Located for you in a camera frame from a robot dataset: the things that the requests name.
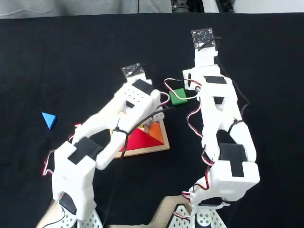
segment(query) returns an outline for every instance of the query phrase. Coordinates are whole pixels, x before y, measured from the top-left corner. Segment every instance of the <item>black table surface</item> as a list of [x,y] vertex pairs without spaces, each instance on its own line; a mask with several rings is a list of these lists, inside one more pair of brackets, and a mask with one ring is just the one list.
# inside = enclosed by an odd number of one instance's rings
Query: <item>black table surface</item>
[[[190,31],[212,27],[222,38],[222,65],[251,102],[244,120],[261,177],[225,221],[230,227],[297,227],[303,203],[303,24],[304,14],[0,20],[1,224],[38,223],[52,198],[51,177],[41,176],[47,152],[66,140],[73,124],[113,97],[125,82],[121,67],[147,64],[147,77],[165,91],[165,78],[182,78],[183,69],[194,67]],[[170,150],[115,160],[95,172],[96,209],[102,219],[118,166],[123,173],[110,224],[148,224],[163,197],[179,195],[204,176],[200,139],[185,121],[196,105],[189,101],[166,114]],[[42,111],[59,118],[51,131]],[[201,129],[200,115],[192,123]]]

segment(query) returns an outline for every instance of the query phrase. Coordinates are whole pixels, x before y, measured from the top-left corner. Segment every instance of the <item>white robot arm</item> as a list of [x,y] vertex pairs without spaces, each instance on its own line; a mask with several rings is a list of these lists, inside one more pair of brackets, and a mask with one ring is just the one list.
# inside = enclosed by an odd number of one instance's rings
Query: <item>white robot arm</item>
[[[102,110],[76,128],[72,143],[67,141],[55,151],[54,200],[78,220],[85,220],[96,207],[92,186],[95,168],[105,169],[124,146],[126,134],[142,119],[161,110],[160,103],[160,92],[153,89],[144,73],[130,78]],[[164,115],[160,112],[142,124],[162,118]],[[89,139],[108,129],[112,129],[113,134],[105,148]]]
[[[188,218],[193,223],[194,215],[204,214],[206,208],[219,209],[230,205],[260,180],[255,163],[257,153],[249,129],[242,120],[233,82],[221,75],[220,68],[214,63],[218,52],[215,42],[209,42],[215,40],[212,32],[210,28],[192,31],[195,67],[183,71],[185,89],[198,92],[204,123],[202,159],[209,165],[205,176],[182,193],[192,207]],[[218,130],[226,131],[235,144],[218,143]]]

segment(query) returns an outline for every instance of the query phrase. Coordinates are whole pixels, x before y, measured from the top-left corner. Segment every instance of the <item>green cube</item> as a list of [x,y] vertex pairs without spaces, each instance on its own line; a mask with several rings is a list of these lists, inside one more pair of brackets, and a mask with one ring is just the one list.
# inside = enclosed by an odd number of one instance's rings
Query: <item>green cube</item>
[[[177,96],[181,97],[181,98],[186,98],[186,94],[185,94],[185,90],[183,88],[181,89],[176,89],[174,90],[174,92],[177,94]],[[171,102],[172,105],[180,105],[183,103],[188,102],[188,100],[180,100],[176,95],[174,95],[173,92],[169,92],[170,98],[171,98]]]

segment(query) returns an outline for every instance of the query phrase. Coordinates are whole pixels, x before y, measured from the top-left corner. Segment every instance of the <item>perforated base plate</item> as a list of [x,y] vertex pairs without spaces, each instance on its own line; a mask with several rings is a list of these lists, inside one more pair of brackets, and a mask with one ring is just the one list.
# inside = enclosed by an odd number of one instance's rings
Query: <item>perforated base plate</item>
[[93,213],[84,222],[78,222],[77,228],[103,228],[103,225],[96,210],[93,210]]
[[93,212],[85,221],[77,221],[75,215],[71,214],[66,209],[64,210],[66,213],[65,217],[58,223],[49,225],[47,228],[73,228],[76,222],[77,228],[103,228],[96,210],[93,210]]
[[[177,205],[175,212],[185,216],[189,215],[184,205]],[[181,219],[172,215],[167,228],[227,228],[219,214],[215,210],[208,208],[199,209],[195,216],[195,220],[191,219],[191,221],[194,221],[195,224],[191,224],[186,219]]]
[[196,223],[199,227],[226,228],[226,225],[215,210],[200,209],[196,214]]
[[[175,211],[181,215],[189,216],[189,213],[187,212],[184,205],[177,205]],[[173,215],[171,221],[168,223],[167,228],[191,228],[191,226],[188,220],[181,219]]]

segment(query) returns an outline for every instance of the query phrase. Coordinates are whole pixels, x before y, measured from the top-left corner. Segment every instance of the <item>black cable tie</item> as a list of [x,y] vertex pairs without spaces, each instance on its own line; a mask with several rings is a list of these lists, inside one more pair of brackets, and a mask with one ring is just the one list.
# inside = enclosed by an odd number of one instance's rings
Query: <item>black cable tie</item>
[[233,128],[234,125],[237,125],[238,123],[241,123],[241,122],[244,122],[244,121],[243,120],[234,119],[232,125],[229,127],[228,134],[230,134],[231,129]]
[[116,126],[114,129],[113,129],[114,132],[122,132],[122,133],[125,133],[127,136],[129,135],[128,132],[124,131],[124,130],[121,130],[118,126]]

